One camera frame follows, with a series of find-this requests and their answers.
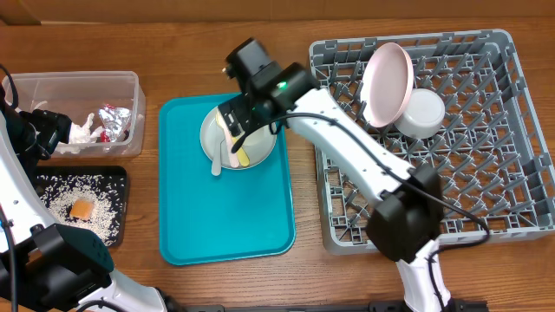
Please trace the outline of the white napkin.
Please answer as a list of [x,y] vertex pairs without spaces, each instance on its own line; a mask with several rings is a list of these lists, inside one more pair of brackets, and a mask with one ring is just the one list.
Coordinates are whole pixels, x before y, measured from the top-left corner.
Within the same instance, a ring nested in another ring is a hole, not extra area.
[[81,144],[95,143],[104,131],[103,126],[97,127],[94,131],[91,130],[93,125],[94,113],[90,113],[86,122],[82,125],[71,124],[69,132],[69,142],[59,143],[55,149],[57,153],[65,154],[78,154],[81,150]]

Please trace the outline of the small red wrapper piece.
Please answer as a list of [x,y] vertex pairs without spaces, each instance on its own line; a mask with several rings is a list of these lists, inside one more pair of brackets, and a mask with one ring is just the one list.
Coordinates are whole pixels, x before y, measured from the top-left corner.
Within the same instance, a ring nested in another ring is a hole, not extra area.
[[101,142],[109,143],[110,138],[108,137],[107,133],[103,131],[100,136]]

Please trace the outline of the silver red wrapper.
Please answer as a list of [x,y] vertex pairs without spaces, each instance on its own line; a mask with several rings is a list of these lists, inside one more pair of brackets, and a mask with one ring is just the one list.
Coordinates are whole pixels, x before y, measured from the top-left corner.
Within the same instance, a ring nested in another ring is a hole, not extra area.
[[125,107],[114,107],[105,104],[99,110],[99,117],[104,131],[110,138],[110,142],[123,141],[128,137],[132,111]]

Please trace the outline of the orange food cube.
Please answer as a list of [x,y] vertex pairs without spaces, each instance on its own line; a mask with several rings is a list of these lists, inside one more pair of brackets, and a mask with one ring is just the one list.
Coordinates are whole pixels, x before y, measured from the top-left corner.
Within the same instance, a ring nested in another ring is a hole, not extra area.
[[72,218],[79,218],[81,220],[89,220],[94,208],[95,204],[93,202],[84,199],[77,199],[69,212],[69,216]]

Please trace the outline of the large white plate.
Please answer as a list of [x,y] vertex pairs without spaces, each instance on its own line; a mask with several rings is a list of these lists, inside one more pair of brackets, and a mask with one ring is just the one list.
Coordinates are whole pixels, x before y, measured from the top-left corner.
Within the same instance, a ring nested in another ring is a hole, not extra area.
[[404,48],[394,42],[378,48],[361,79],[364,119],[372,127],[385,127],[397,120],[408,105],[413,79],[412,60]]

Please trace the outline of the small grey bowl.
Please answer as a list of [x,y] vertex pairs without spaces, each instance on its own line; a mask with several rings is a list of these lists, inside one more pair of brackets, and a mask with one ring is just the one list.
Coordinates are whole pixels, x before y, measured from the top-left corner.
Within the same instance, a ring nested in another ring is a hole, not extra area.
[[444,116],[445,104],[442,98],[431,90],[416,88],[394,125],[405,136],[427,139],[440,130]]

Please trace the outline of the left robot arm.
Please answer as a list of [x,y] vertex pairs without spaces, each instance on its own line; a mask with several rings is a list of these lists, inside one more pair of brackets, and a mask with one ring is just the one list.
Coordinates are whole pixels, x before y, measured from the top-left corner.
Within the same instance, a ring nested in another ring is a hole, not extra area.
[[59,224],[31,183],[39,161],[69,140],[64,114],[1,101],[1,296],[12,310],[180,311],[170,295],[119,272],[90,230]]

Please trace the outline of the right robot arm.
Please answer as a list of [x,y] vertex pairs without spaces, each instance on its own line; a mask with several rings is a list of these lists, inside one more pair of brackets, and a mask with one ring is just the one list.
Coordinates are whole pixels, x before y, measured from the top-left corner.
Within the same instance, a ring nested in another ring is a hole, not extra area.
[[225,73],[241,94],[219,110],[237,153],[262,127],[288,127],[324,152],[370,204],[366,226],[373,245],[395,262],[409,311],[446,311],[451,294],[439,264],[444,218],[439,175],[411,166],[372,139],[320,88],[302,65],[281,68],[264,46],[249,38],[226,58]]

